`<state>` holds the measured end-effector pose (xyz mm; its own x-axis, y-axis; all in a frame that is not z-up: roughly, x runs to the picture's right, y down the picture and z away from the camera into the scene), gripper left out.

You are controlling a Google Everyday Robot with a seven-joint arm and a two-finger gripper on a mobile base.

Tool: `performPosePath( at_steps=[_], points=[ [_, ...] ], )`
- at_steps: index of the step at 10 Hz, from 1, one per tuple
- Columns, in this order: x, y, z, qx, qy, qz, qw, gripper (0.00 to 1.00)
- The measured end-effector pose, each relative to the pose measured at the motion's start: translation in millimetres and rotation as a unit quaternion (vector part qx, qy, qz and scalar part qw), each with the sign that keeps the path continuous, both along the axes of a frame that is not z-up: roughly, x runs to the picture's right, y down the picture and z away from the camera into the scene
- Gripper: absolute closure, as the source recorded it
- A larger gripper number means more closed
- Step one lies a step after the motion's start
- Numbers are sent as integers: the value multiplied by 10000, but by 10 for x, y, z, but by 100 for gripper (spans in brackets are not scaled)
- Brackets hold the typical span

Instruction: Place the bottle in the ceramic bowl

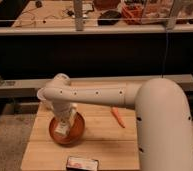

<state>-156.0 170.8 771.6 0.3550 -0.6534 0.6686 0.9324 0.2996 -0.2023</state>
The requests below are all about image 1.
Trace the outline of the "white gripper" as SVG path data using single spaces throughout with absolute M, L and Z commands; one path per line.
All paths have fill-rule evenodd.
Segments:
M 55 132 L 61 136 L 68 136 L 77 116 L 77 105 L 75 103 L 54 103 L 53 113 L 58 122 Z

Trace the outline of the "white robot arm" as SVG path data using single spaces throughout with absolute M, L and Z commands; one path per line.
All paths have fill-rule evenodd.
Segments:
M 53 113 L 70 132 L 75 103 L 132 109 L 137 117 L 141 171 L 193 171 L 193 129 L 187 97 L 172 80 L 153 78 L 144 83 L 73 86 L 58 74 L 37 92 L 52 104 Z

